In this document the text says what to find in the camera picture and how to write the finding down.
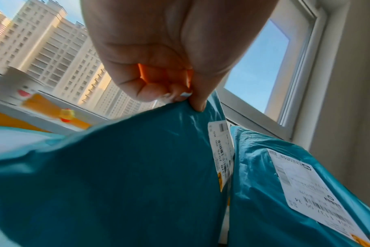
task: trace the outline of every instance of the white window frame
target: white window frame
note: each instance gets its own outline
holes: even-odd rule
[[[290,141],[292,138],[294,125],[327,20],[326,12],[321,7],[315,7],[313,1],[292,0],[292,2],[297,7],[303,8],[314,18],[315,22],[307,40],[307,48],[302,52],[294,78],[289,82],[291,88],[288,90],[285,107],[282,109],[278,122],[273,121],[264,113],[225,89],[224,85],[227,82],[228,75],[223,78],[217,88],[224,113],[229,121],[286,141]]]

